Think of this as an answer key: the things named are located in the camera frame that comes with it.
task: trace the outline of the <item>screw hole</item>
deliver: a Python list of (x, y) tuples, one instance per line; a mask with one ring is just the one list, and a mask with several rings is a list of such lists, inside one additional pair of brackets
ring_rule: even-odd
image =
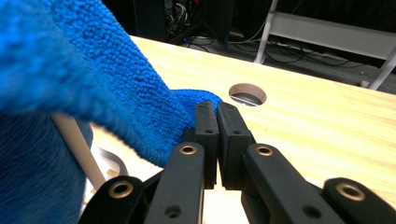
[(127, 189), (128, 189), (128, 186), (126, 186), (126, 185), (119, 185), (119, 186), (116, 186), (116, 187), (114, 188), (114, 192), (120, 194), (120, 193), (123, 193), (124, 191), (126, 191)]
[(165, 209), (165, 214), (169, 217), (169, 218), (177, 218), (181, 215), (181, 209), (180, 206), (178, 205), (169, 205), (166, 207)]
[(321, 217), (320, 211), (314, 206), (305, 206), (303, 207), (303, 211), (310, 218), (319, 219)]
[(183, 147), (184, 152), (192, 152), (194, 149), (192, 147)]
[(344, 189), (344, 192), (355, 197), (359, 195), (359, 193), (355, 189), (346, 188)]

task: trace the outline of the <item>table surface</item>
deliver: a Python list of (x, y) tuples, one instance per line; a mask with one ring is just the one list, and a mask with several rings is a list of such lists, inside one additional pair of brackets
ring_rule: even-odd
[[(212, 91), (237, 106), (258, 143), (277, 147), (310, 183), (354, 179), (396, 207), (396, 95), (132, 37), (170, 89)], [(245, 106), (229, 96), (249, 83), (267, 96)], [(142, 180), (161, 169), (94, 127), (93, 144), (119, 155)], [(248, 223), (240, 192), (205, 191), (204, 223)]]

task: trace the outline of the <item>cable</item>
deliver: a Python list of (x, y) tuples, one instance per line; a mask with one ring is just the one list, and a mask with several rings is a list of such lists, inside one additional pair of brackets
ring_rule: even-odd
[(380, 3), (380, 6), (379, 6), (379, 7), (376, 9), (376, 11), (375, 11), (374, 18), (373, 18), (372, 22), (375, 22), (375, 21), (376, 21), (376, 19), (378, 18), (379, 12), (381, 11), (382, 7), (383, 7), (384, 5), (386, 5), (388, 2), (389, 2), (388, 0), (385, 0), (385, 1), (382, 1), (382, 2)]
[(264, 20), (264, 22), (262, 23), (262, 26), (260, 27), (260, 29), (259, 29), (259, 30), (257, 31), (257, 33), (256, 33), (255, 35), (253, 35), (250, 39), (244, 40), (244, 41), (241, 41), (241, 42), (229, 41), (228, 43), (229, 43), (229, 44), (245, 44), (245, 43), (249, 43), (249, 42), (261, 41), (261, 40), (262, 40), (261, 38), (256, 39), (256, 40), (253, 40), (253, 39), (254, 39), (254, 37), (256, 37), (256, 35), (258, 35), (259, 32), (262, 30), (262, 27), (264, 27), (266, 21), (267, 21), (267, 19)]
[(215, 39), (213, 37), (207, 37), (207, 36), (190, 36), (190, 37), (187, 37), (186, 39), (190, 39), (190, 38), (191, 38), (190, 44), (192, 44), (194, 39), (210, 39), (209, 43), (199, 44), (199, 46), (209, 46), (215, 42)]
[(271, 54), (269, 54), (266, 50), (264, 51), (264, 53), (272, 60), (279, 62), (279, 63), (297, 63), (299, 62), (303, 57), (304, 57), (304, 51), (302, 50), (301, 53), (298, 55), (299, 57), (296, 60), (292, 60), (292, 61), (280, 61), (278, 59), (275, 59), (273, 56), (271, 56)]
[[(281, 48), (284, 48), (285, 50), (289, 51), (291, 54), (297, 55), (295, 52), (293, 52), (292, 50), (290, 50), (289, 47), (281, 47)], [(317, 55), (316, 52), (314, 52), (314, 51), (312, 51), (312, 52), (310, 52), (310, 53), (307, 53), (307, 52), (304, 52), (304, 51), (301, 51), (301, 52), (303, 52), (304, 59), (306, 59), (306, 60), (308, 60), (308, 61), (310, 61), (310, 62), (321, 63), (321, 64), (328, 65), (328, 66), (331, 66), (331, 67), (355, 68), (355, 67), (360, 67), (360, 66), (364, 66), (364, 65), (365, 65), (364, 63), (360, 63), (360, 64), (357, 64), (357, 65), (354, 65), (354, 66), (342, 66), (342, 65), (345, 65), (345, 64), (347, 64), (347, 63), (351, 63), (351, 61), (349, 61), (349, 60), (335, 59), (334, 57), (327, 56), (327, 55), (323, 55), (323, 54)], [(312, 55), (312, 56), (314, 56), (314, 57), (322, 57), (322, 58), (331, 59), (331, 60), (334, 60), (334, 61), (338, 61), (338, 62), (340, 62), (340, 63), (326, 63), (326, 62), (323, 62), (323, 61), (321, 61), (321, 60), (319, 60), (319, 59), (310, 57), (310, 56), (308, 56), (307, 54), (310, 54), (310, 55)]]
[(181, 7), (181, 13), (180, 13), (180, 16), (178, 17), (178, 20), (180, 21), (181, 16), (185, 15), (184, 21), (186, 21), (187, 18), (189, 17), (189, 15), (187, 13), (187, 9), (183, 5), (181, 5), (180, 3), (176, 3), (176, 6), (177, 7)]
[(295, 8), (291, 11), (290, 14), (294, 14), (294, 11), (300, 6), (300, 4), (303, 2), (304, 0), (300, 0), (300, 2), (297, 3), (297, 5), (295, 6)]
[(201, 48), (201, 49), (203, 49), (204, 51), (210, 53), (209, 50), (207, 50), (206, 48), (202, 47), (201, 45), (197, 45), (197, 44), (192, 44), (192, 43), (190, 43), (190, 44), (189, 44), (189, 48), (190, 48), (190, 46), (196, 46), (196, 47)]
[[(301, 45), (301, 43), (300, 42), (298, 42), (298, 43), (299, 43), (299, 47), (295, 47), (295, 46), (292, 46), (292, 45), (281, 44), (281, 43), (278, 43), (277, 41), (275, 43), (273, 43), (273, 41), (268, 41), (267, 45), (276, 46), (277, 48), (280, 46), (280, 47), (285, 47), (285, 48), (289, 48), (289, 49), (299, 49), (299, 50), (303, 49), (303, 46)], [(308, 49), (303, 49), (303, 51), (304, 51), (305, 54), (315, 53), (315, 51), (308, 50)]]
[(233, 44), (234, 47), (236, 47), (239, 50), (245, 51), (245, 52), (249, 52), (249, 53), (257, 53), (257, 50), (247, 50), (247, 49), (242, 49), (240, 47), (238, 47), (237, 44)]

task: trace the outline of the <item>black cable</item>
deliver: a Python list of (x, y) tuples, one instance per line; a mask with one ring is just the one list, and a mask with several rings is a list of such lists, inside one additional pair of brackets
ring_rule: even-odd
[(376, 21), (376, 19), (378, 18), (379, 12), (381, 11), (382, 7), (384, 5), (386, 5), (388, 2), (389, 2), (388, 0), (382, 1), (381, 5), (375, 11), (374, 18), (373, 18), (372, 22)]
[(189, 22), (199, 19), (198, 17), (201, 15), (199, 10), (200, 7), (201, 5), (194, 5), (193, 9), (190, 12)]
[(209, 43), (206, 43), (206, 44), (196, 44), (196, 43), (192, 43), (195, 39), (197, 39), (198, 38), (198, 36), (190, 36), (190, 37), (187, 37), (186, 39), (191, 39), (190, 40), (190, 42), (189, 42), (189, 45), (187, 46), (187, 48), (189, 48), (190, 47), (190, 45), (191, 44), (194, 44), (194, 45), (199, 45), (199, 46), (209, 46), (209, 45), (211, 45), (211, 44), (213, 44), (214, 42), (215, 42), (215, 39), (213, 38), (213, 37), (206, 37), (206, 36), (202, 36), (202, 37), (200, 37), (201, 39), (210, 39), (210, 42)]
[[(271, 43), (272, 45), (278, 45), (277, 42), (275, 42), (275, 43), (270, 42), (270, 43)], [(331, 67), (355, 68), (355, 67), (361, 67), (361, 66), (364, 66), (364, 65), (365, 65), (364, 63), (361, 63), (361, 64), (357, 64), (357, 65), (353, 65), (353, 66), (342, 66), (342, 65), (345, 65), (345, 64), (347, 64), (347, 63), (351, 63), (351, 61), (350, 61), (350, 60), (346, 60), (346, 61), (345, 61), (345, 60), (334, 59), (333, 57), (328, 57), (328, 56), (325, 56), (325, 55), (320, 55), (320, 56), (314, 55), (314, 53), (315, 53), (314, 51), (309, 52), (309, 53), (306, 53), (306, 52), (304, 52), (301, 43), (299, 43), (299, 49), (300, 49), (300, 52), (301, 52), (300, 54), (295, 53), (295, 52), (294, 52), (295, 49), (292, 48), (292, 47), (279, 46), (279, 50), (280, 50), (282, 53), (287, 54), (287, 53), (285, 53), (285, 52), (284, 52), (283, 50), (281, 50), (281, 49), (285, 49), (285, 50), (287, 50), (290, 54), (294, 54), (294, 55), (297, 55), (297, 56), (299, 56), (299, 57), (301, 57), (301, 55), (303, 54), (303, 55), (304, 55), (304, 59), (306, 59), (306, 60), (308, 60), (308, 61), (311, 61), (311, 62), (314, 62), (314, 63), (321, 63), (321, 64), (328, 65), (328, 66), (331, 66)], [(317, 57), (328, 58), (328, 59), (331, 59), (331, 60), (334, 60), (334, 61), (338, 61), (338, 62), (341, 62), (341, 63), (326, 63), (326, 62), (323, 62), (323, 61), (321, 61), (321, 60), (318, 60), (318, 59), (309, 57), (307, 54), (312, 54), (313, 56), (317, 56)]]
[[(300, 47), (299, 47), (300, 53), (297, 54), (297, 53), (291, 51), (291, 50), (296, 50), (296, 49), (291, 49), (291, 48), (279, 46), (279, 45), (277, 44), (277, 42), (273, 43), (272, 41), (269, 41), (269, 43), (272, 44), (272, 45), (274, 45), (274, 46), (276, 46), (276, 48), (277, 48), (281, 53), (283, 53), (283, 54), (286, 54), (286, 55), (291, 55), (291, 54), (293, 54), (293, 55), (298, 56), (297, 59), (292, 60), (292, 61), (280, 61), (280, 60), (278, 60), (278, 59), (275, 59), (273, 56), (271, 56), (271, 54), (269, 54), (269, 53), (265, 50), (264, 53), (265, 53), (270, 59), (272, 59), (272, 60), (274, 60), (274, 61), (276, 61), (276, 62), (279, 62), (279, 63), (297, 63), (297, 62), (299, 62), (299, 61), (304, 57), (304, 50), (303, 50), (303, 47), (302, 47), (301, 45), (300, 45)], [(290, 53), (285, 53), (285, 51), (283, 51), (282, 49), (286, 49), (286, 50), (288, 50)]]
[(294, 12), (297, 10), (297, 8), (300, 6), (300, 4), (303, 2), (304, 0), (300, 0), (300, 2), (298, 2), (297, 4), (296, 4), (296, 6), (294, 7), (294, 9), (291, 11), (291, 15), (292, 14), (294, 14)]
[(190, 43), (189, 46), (188, 46), (188, 48), (190, 48), (190, 46), (196, 46), (196, 47), (201, 48), (201, 49), (203, 49), (204, 51), (210, 53), (209, 50), (207, 50), (206, 48), (202, 47), (201, 45), (197, 45), (197, 44), (192, 44), (192, 43)]
[(248, 50), (248, 49), (242, 49), (241, 47), (238, 47), (238, 45), (237, 44), (233, 44), (233, 46), (234, 47), (236, 47), (237, 49), (239, 49), (239, 50), (242, 50), (242, 51), (244, 51), (244, 52), (248, 52), (248, 53), (257, 53), (258, 52), (258, 50)]

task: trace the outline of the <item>gray metal frame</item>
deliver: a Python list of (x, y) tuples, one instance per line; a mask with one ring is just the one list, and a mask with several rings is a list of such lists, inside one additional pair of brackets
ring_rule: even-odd
[(274, 0), (254, 63), (265, 60), (265, 45), (272, 34), (386, 60), (368, 86), (372, 90), (377, 90), (396, 66), (396, 34), (276, 12), (276, 4)]

